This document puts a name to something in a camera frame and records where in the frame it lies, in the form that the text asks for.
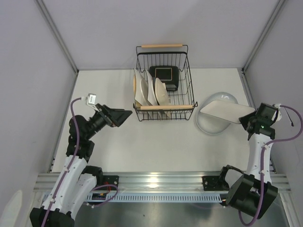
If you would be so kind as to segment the woven fan-shaped plate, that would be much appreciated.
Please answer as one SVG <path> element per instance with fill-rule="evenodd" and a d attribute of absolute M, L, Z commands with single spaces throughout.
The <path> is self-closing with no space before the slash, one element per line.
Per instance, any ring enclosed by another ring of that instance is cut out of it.
<path fill-rule="evenodd" d="M 154 93 L 159 105 L 169 105 L 170 99 L 168 92 L 166 90 L 165 83 L 162 83 L 159 78 L 156 78 L 154 81 Z"/>

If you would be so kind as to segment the white rectangular plate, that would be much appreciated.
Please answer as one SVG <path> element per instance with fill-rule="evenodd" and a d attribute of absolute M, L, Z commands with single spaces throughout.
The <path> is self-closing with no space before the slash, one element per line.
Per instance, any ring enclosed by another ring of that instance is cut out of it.
<path fill-rule="evenodd" d="M 240 124 L 240 118 L 255 111 L 255 108 L 223 100 L 214 100 L 204 106 L 200 112 L 230 123 Z"/>

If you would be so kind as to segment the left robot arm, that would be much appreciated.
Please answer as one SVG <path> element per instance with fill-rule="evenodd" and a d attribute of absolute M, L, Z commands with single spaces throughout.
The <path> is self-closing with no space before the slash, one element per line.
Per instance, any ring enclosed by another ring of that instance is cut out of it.
<path fill-rule="evenodd" d="M 72 115 L 63 169 L 40 208 L 33 208 L 30 221 L 34 227 L 72 227 L 77 213 L 88 194 L 102 187 L 101 167 L 88 165 L 94 142 L 91 138 L 105 126 L 119 127 L 132 114 L 131 110 L 94 105 L 95 113 L 89 119 Z"/>

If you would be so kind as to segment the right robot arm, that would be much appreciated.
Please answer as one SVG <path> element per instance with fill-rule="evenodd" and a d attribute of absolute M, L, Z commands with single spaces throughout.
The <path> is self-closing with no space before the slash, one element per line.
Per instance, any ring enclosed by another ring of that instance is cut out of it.
<path fill-rule="evenodd" d="M 232 108 L 229 122 L 239 122 L 248 133 L 250 148 L 246 172 L 231 165 L 221 169 L 218 183 L 228 190 L 226 205 L 245 213 L 254 221 L 260 219 L 277 197 L 269 173 L 271 144 L 275 139 L 272 125 L 280 119 L 277 105 L 261 103 L 257 110 L 242 105 Z"/>

